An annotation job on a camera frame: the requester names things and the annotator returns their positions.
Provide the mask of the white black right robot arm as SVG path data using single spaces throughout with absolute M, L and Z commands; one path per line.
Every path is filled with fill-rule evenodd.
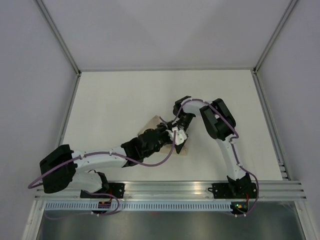
M 204 101 L 187 95 L 174 103 L 173 114 L 177 127 L 184 131 L 193 118 L 200 116 L 208 135 L 216 140 L 225 162 L 228 181 L 224 184 L 226 190 L 219 191 L 215 185 L 211 187 L 213 194 L 218 194 L 217 198 L 259 198 L 258 179 L 243 167 L 238 156 L 236 120 L 221 98 Z

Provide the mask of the beige cloth napkin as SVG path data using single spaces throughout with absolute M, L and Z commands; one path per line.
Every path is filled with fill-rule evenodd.
M 155 115 L 152 117 L 145 125 L 144 127 L 138 132 L 138 136 L 143 134 L 147 129 L 156 129 L 157 125 L 159 125 L 162 121 L 160 120 L 160 117 L 158 115 Z M 160 153 L 168 154 L 171 150 L 170 145 L 165 145 L 160 149 Z M 189 153 L 189 149 L 186 146 L 183 146 L 180 153 L 177 153 L 176 150 L 173 151 L 173 155 L 180 155 L 180 156 L 187 156 Z

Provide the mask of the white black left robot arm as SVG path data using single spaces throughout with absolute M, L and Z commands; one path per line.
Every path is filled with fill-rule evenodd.
M 76 151 L 68 144 L 60 145 L 39 163 L 43 190 L 46 194 L 55 194 L 67 188 L 79 188 L 104 198 L 110 187 L 106 175 L 99 169 L 146 166 L 144 159 L 165 146 L 170 146 L 168 156 L 179 153 L 187 139 L 183 128 L 159 124 L 108 150 Z

